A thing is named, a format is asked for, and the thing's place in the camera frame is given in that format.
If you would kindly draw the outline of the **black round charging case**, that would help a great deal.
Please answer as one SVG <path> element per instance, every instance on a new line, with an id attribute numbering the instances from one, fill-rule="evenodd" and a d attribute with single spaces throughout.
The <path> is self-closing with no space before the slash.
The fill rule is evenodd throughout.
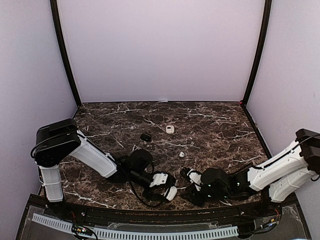
<path id="1" fill-rule="evenodd" d="M 144 141 L 145 143 L 149 143 L 149 142 L 152 141 L 152 136 L 151 136 L 150 134 L 148 134 L 148 133 L 142 133 L 142 134 L 140 135 L 140 139 L 141 139 L 142 141 Z"/>

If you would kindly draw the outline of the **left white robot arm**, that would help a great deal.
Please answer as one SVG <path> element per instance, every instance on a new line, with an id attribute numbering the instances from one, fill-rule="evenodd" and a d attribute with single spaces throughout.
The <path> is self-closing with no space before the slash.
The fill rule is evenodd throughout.
<path id="1" fill-rule="evenodd" d="M 71 118 L 40 127 L 30 156 L 40 170 L 50 208 L 60 218 L 67 218 L 71 213 L 70 206 L 63 201 L 59 167 L 66 157 L 77 159 L 111 183 L 138 184 L 143 188 L 138 200 L 144 205 L 146 201 L 155 201 L 157 205 L 168 203 L 178 191 L 176 179 L 168 172 L 146 171 L 148 166 L 154 166 L 150 152 L 138 149 L 115 158 L 91 142 Z"/>

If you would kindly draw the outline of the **white bud earbud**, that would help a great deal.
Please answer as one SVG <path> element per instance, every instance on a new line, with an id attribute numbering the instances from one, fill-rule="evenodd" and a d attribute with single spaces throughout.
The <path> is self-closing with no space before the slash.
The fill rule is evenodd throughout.
<path id="1" fill-rule="evenodd" d="M 179 153 L 179 157 L 180 157 L 180 158 L 184 158 L 185 156 L 186 156 L 186 154 L 185 154 L 184 152 L 180 152 L 180 153 Z"/>

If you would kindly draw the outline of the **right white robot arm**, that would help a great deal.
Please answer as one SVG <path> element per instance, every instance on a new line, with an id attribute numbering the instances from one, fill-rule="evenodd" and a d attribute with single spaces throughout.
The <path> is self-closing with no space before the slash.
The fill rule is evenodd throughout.
<path id="1" fill-rule="evenodd" d="M 300 188 L 308 179 L 320 174 L 320 135 L 300 129 L 296 139 L 283 151 L 267 161 L 248 164 L 234 173 L 210 167 L 204 172 L 184 167 L 180 174 L 190 181 L 181 197 L 202 207 L 211 201 L 230 199 L 244 201 L 267 190 L 267 197 L 255 205 L 255 213 L 266 217 L 288 195 Z"/>

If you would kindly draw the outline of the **beige gold-rimmed charging case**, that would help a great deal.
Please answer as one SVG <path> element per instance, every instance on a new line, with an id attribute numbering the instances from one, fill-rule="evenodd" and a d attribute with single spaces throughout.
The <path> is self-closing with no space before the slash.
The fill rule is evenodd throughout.
<path id="1" fill-rule="evenodd" d="M 165 127 L 165 131 L 167 134 L 174 134 L 175 133 L 175 127 L 173 125 L 167 125 Z"/>

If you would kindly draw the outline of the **white oval charging case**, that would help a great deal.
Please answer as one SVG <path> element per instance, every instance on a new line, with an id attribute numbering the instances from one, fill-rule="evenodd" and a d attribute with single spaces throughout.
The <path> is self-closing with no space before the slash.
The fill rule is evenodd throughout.
<path id="1" fill-rule="evenodd" d="M 164 197 L 166 200 L 168 200 L 170 202 L 175 198 L 177 192 L 178 192 L 177 188 L 175 186 L 171 186 L 170 189 L 168 189 L 164 193 Z"/>

